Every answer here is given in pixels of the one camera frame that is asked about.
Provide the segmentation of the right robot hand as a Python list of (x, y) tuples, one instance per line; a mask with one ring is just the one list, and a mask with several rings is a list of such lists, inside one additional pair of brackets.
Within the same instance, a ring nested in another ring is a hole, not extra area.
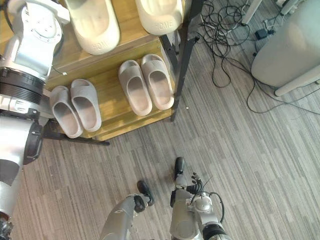
[(189, 192), (190, 194), (196, 195), (202, 191), (203, 182), (200, 176), (195, 172), (192, 173), (191, 178), (192, 178), (192, 185), (188, 185), (186, 187), (186, 191)]

